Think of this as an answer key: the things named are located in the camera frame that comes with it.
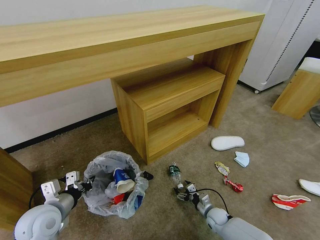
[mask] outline air conditioner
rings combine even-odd
[[[320,0],[273,0],[239,77],[259,93],[290,78],[320,33]]]

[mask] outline water bottle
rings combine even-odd
[[[178,187],[178,189],[182,189],[183,184],[181,183],[180,169],[178,168],[175,162],[169,166],[169,170],[174,184]]]

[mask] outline blue paper cup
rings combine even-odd
[[[128,192],[135,184],[121,168],[116,168],[113,171],[113,177],[116,182],[115,186],[117,186],[118,193]]]

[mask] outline metal stand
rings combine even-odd
[[[320,127],[320,105],[311,108],[310,117]]]

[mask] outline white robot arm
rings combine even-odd
[[[174,189],[178,199],[190,200],[206,218],[209,228],[224,240],[273,240],[267,233],[241,218],[234,218],[224,209],[213,207],[208,194],[199,194],[193,183],[185,182],[188,184],[185,193]]]
[[[73,171],[61,179],[66,182],[65,191],[58,179],[41,184],[41,191],[45,198],[43,205],[29,209],[18,220],[14,236],[16,240],[56,240],[59,233],[69,222],[69,213],[77,205],[82,194],[92,189],[92,181],[79,181],[79,172]]]

